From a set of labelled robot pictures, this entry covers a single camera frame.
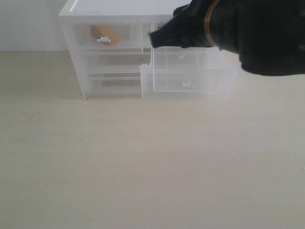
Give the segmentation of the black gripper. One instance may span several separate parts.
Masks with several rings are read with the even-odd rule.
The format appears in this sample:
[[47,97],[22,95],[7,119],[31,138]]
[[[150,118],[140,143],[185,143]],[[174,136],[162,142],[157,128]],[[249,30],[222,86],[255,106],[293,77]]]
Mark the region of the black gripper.
[[212,47],[204,31],[204,19],[213,0],[192,0],[173,11],[173,17],[180,16],[181,21],[171,19],[163,26],[149,33],[154,49],[160,47]]

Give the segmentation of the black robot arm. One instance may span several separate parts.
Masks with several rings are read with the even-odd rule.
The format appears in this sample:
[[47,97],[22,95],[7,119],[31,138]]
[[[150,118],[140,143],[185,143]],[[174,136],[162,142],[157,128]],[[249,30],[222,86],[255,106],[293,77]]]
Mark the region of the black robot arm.
[[149,34],[159,47],[218,47],[236,53],[244,71],[263,76],[305,72],[302,0],[193,0]]

